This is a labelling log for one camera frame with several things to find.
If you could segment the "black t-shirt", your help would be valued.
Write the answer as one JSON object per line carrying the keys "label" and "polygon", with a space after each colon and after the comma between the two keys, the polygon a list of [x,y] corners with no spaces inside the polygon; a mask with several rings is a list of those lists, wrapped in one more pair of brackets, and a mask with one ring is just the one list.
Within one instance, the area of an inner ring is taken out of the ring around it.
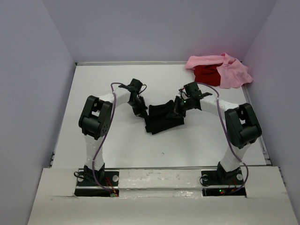
{"label": "black t-shirt", "polygon": [[145,119],[147,133],[155,135],[162,131],[184,125],[183,117],[169,117],[173,112],[173,105],[173,100],[162,105],[149,105],[149,115]]}

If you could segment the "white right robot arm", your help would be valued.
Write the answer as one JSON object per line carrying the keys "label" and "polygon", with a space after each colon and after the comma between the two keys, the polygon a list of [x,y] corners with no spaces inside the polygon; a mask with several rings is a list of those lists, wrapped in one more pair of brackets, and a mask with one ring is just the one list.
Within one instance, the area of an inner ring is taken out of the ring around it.
{"label": "white right robot arm", "polygon": [[184,118],[186,112],[198,109],[219,117],[228,144],[223,158],[218,162],[217,169],[204,171],[200,182],[203,186],[226,185],[241,178],[239,186],[244,186],[248,180],[241,173],[241,166],[246,166],[243,157],[249,147],[262,135],[262,129],[249,103],[234,104],[221,100],[219,92],[202,92],[199,83],[191,82],[179,89],[171,112]]}

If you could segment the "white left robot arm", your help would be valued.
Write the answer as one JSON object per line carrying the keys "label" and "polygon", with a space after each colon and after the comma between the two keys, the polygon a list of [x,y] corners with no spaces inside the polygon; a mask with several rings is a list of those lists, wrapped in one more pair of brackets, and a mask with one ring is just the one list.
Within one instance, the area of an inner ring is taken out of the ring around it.
{"label": "white left robot arm", "polygon": [[129,104],[135,116],[145,119],[147,106],[141,96],[141,81],[132,79],[129,85],[120,82],[111,84],[111,93],[100,97],[89,96],[79,118],[79,128],[86,142],[86,162],[83,177],[93,185],[101,185],[105,177],[103,145],[110,130],[115,110],[122,104]]}

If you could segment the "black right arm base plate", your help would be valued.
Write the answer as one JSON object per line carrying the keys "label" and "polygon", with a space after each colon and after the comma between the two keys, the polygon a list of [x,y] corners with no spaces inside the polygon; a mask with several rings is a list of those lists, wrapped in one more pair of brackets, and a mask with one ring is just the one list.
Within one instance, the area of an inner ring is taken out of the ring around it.
{"label": "black right arm base plate", "polygon": [[218,178],[216,170],[201,171],[199,182],[202,185],[202,195],[204,197],[217,196],[244,196],[246,190],[244,187],[239,189],[244,183],[241,169],[235,175],[229,178]]}

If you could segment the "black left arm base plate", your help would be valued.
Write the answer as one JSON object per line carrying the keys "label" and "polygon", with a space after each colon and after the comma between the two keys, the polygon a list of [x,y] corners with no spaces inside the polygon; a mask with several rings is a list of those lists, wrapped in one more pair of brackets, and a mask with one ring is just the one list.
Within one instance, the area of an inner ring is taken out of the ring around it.
{"label": "black left arm base plate", "polygon": [[74,172],[76,186],[74,195],[77,197],[118,197],[119,196],[119,171],[105,171],[100,186],[94,178],[87,178],[83,170]]}

